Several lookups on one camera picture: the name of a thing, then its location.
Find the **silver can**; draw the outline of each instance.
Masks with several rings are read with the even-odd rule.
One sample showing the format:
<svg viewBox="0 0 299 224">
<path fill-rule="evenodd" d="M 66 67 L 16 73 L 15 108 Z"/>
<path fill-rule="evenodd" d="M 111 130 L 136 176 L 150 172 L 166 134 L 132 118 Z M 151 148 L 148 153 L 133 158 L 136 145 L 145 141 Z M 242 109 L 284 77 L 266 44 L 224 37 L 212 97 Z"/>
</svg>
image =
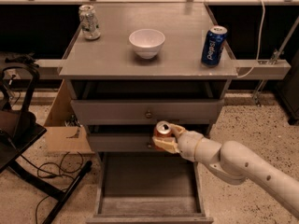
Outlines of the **silver can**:
<svg viewBox="0 0 299 224">
<path fill-rule="evenodd" d="M 82 5 L 78 9 L 78 15 L 85 39 L 95 40 L 99 38 L 101 33 L 94 7 L 92 5 Z"/>
</svg>

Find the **black chair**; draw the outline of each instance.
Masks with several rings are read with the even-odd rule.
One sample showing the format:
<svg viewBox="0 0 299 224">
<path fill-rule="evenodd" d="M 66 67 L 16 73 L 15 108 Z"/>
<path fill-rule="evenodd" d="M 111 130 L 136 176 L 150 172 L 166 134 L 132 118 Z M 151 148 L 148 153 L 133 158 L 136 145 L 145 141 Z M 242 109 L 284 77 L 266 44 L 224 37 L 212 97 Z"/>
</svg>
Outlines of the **black chair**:
<svg viewBox="0 0 299 224">
<path fill-rule="evenodd" d="M 13 110 L 9 102 L 11 89 L 6 80 L 9 69 L 24 69 L 31 77 L 20 110 Z M 0 173 L 9 167 L 18 177 L 55 198 L 58 202 L 43 222 L 51 223 L 83 176 L 91 170 L 92 162 L 87 161 L 84 164 L 69 188 L 64 191 L 30 174 L 16 162 L 16 159 L 46 132 L 43 126 L 36 123 L 36 116 L 29 111 L 38 80 L 39 73 L 30 64 L 12 63 L 0 66 L 0 91 L 3 93 L 0 101 Z"/>
</svg>

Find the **white cable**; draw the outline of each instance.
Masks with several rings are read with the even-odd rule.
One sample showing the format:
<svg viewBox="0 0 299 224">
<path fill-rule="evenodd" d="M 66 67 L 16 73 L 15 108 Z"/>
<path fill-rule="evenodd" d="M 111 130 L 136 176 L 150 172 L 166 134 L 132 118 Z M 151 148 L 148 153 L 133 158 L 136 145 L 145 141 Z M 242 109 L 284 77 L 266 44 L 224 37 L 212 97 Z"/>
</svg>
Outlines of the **white cable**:
<svg viewBox="0 0 299 224">
<path fill-rule="evenodd" d="M 264 19 L 264 14 L 265 14 L 265 8 L 264 8 L 264 3 L 263 0 L 260 0 L 262 3 L 262 7 L 263 7 L 263 14 L 262 14 L 262 19 L 261 19 L 261 24 L 260 24 L 260 31 L 259 31 L 259 39 L 258 39 L 258 50 L 257 50 L 257 54 L 256 54 L 256 61 L 259 61 L 259 55 L 260 55 L 260 48 L 261 48 L 261 37 L 262 37 L 262 29 L 263 29 L 263 19 Z M 255 64 L 251 67 L 251 69 L 244 75 L 242 76 L 238 76 L 237 78 L 243 78 L 246 77 L 249 73 L 251 73 L 251 71 L 255 68 Z"/>
</svg>

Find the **gray tabletop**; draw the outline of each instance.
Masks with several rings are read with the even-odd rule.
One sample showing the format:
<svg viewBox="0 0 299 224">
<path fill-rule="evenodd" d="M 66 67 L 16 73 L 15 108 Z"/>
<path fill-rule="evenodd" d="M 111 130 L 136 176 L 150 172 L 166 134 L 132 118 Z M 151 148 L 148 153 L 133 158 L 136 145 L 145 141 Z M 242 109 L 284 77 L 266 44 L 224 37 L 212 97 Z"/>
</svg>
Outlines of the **gray tabletop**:
<svg viewBox="0 0 299 224">
<path fill-rule="evenodd" d="M 230 79 L 234 61 L 224 49 L 215 68 L 201 64 L 206 32 L 213 26 L 203 3 L 94 4 L 101 37 L 89 41 L 80 33 L 60 76 L 69 79 Z M 156 29 L 166 39 L 151 60 L 139 58 L 129 35 L 142 28 Z"/>
</svg>

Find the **cardboard box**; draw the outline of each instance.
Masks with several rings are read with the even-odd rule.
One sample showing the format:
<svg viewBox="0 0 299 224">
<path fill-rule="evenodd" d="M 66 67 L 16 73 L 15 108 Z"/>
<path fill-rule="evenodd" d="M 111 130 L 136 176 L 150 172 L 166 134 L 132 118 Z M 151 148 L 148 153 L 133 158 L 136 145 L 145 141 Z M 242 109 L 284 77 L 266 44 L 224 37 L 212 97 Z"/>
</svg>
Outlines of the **cardboard box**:
<svg viewBox="0 0 299 224">
<path fill-rule="evenodd" d="M 63 81 L 45 121 L 48 152 L 93 153 L 84 127 L 66 127 L 65 121 L 74 115 L 70 95 Z"/>
</svg>

